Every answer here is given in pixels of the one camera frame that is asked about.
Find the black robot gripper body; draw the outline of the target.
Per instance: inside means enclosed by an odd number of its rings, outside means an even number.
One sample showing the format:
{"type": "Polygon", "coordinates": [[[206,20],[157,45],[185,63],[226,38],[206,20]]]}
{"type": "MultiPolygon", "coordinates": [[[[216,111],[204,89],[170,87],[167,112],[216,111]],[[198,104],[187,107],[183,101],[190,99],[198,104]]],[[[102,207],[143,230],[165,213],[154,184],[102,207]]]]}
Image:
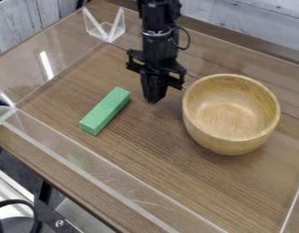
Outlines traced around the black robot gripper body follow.
{"type": "Polygon", "coordinates": [[[158,86],[171,86],[183,89],[187,69],[178,63],[178,53],[187,47],[179,47],[179,28],[165,32],[142,31],[143,49],[130,49],[127,69],[158,76],[158,86]]]}

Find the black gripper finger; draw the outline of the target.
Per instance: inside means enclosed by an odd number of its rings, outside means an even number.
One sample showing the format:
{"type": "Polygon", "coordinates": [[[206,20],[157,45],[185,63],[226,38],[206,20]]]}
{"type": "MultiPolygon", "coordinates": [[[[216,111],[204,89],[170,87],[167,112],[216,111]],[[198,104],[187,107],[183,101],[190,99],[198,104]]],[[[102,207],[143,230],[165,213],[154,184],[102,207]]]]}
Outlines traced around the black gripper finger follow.
{"type": "Polygon", "coordinates": [[[169,81],[163,76],[154,78],[155,90],[154,90],[154,102],[157,103],[162,98],[166,97],[169,89],[169,81]]]}
{"type": "Polygon", "coordinates": [[[142,74],[143,96],[147,102],[157,102],[157,77],[142,74]]]}

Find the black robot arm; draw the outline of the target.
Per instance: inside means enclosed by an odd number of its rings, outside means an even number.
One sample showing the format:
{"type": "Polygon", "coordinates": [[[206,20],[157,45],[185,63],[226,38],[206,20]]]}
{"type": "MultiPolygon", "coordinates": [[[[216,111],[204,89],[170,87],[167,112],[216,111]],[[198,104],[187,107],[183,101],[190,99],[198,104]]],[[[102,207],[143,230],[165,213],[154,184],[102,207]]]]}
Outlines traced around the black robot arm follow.
{"type": "Polygon", "coordinates": [[[139,16],[143,20],[143,49],[129,50],[127,69],[142,76],[143,96],[155,104],[167,94],[169,87],[183,89],[187,69],[178,63],[178,51],[190,47],[179,46],[177,24],[182,16],[179,0],[138,0],[139,16]]]}

